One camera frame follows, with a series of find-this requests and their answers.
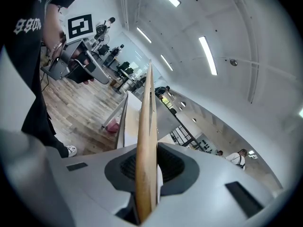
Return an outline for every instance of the wooden floor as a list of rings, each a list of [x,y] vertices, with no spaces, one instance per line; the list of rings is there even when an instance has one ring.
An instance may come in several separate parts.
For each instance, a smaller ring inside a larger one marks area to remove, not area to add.
[[[77,156],[114,149],[116,134],[103,129],[102,123],[122,101],[124,93],[119,95],[109,83],[103,85],[96,80],[84,85],[69,79],[48,78],[50,84],[43,96],[56,137],[66,145],[76,146]],[[45,75],[41,87],[46,84]]]

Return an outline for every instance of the cable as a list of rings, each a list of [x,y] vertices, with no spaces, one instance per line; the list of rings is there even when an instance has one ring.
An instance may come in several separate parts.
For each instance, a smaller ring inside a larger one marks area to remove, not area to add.
[[[46,87],[49,85],[48,75],[46,75],[46,78],[47,78],[47,85],[43,88],[42,92],[43,92],[44,89],[46,89]]]
[[[40,80],[40,83],[42,82],[42,80],[43,80],[43,78],[44,78],[44,74],[45,74],[45,72],[43,72],[43,76],[42,76],[42,78],[41,78],[41,80]]]

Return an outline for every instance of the person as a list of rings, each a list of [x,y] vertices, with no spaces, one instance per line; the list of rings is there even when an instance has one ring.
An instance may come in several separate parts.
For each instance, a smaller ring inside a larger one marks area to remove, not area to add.
[[[4,46],[17,72],[35,94],[22,126],[24,133],[38,138],[45,146],[56,148],[61,157],[72,157],[77,153],[74,146],[65,146],[55,136],[48,120],[45,101],[40,85],[40,48],[43,39],[54,60],[62,51],[62,31],[58,6],[69,7],[75,0],[15,0],[15,10],[9,12],[9,21],[4,30]],[[79,56],[77,49],[73,58]]]
[[[224,157],[224,156],[223,156],[223,151],[219,150],[219,151],[218,151],[218,156]]]
[[[146,73],[144,73],[141,76],[141,79],[136,82],[136,84],[132,87],[132,89],[130,91],[134,92],[135,90],[139,89],[140,87],[143,86],[143,84],[145,83],[145,81],[146,81]]]
[[[107,56],[107,58],[103,62],[103,65],[107,66],[107,67],[110,67],[110,65],[112,64],[114,58],[117,57],[121,53],[121,51],[122,51],[123,48],[124,48],[124,44],[120,45],[120,47],[116,47],[113,50],[111,50],[110,54]]]
[[[110,26],[115,22],[115,20],[116,19],[114,17],[111,17],[108,21],[101,20],[96,24],[96,27],[98,27],[100,25],[105,25],[103,33],[106,35],[106,34],[108,34],[108,32],[110,30]]]
[[[238,153],[232,153],[226,157],[226,160],[232,162],[236,166],[245,170],[245,157],[247,156],[247,150],[242,149]]]
[[[165,92],[169,92],[170,90],[170,87],[169,86],[166,86],[166,87],[157,87],[155,89],[155,95],[156,97],[158,98],[161,98],[162,95],[165,93]]]

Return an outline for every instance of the black slot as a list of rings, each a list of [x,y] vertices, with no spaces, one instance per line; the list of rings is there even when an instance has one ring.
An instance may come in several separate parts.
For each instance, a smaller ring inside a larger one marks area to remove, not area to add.
[[[248,218],[263,209],[263,206],[238,182],[225,185]]]
[[[69,165],[66,168],[71,172],[71,171],[78,170],[80,168],[84,168],[86,166],[88,166],[86,163],[81,162],[81,163],[77,163],[77,164],[74,164],[74,165]]]

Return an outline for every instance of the black pants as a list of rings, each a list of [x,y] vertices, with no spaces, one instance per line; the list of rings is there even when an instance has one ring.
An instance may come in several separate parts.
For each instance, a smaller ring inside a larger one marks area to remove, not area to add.
[[[68,149],[54,136],[52,123],[48,119],[45,101],[41,92],[39,63],[40,60],[38,60],[35,67],[31,87],[31,90],[35,94],[36,99],[25,118],[24,124],[22,126],[22,131],[24,133],[35,136],[45,146],[56,148],[62,158],[68,157]]]

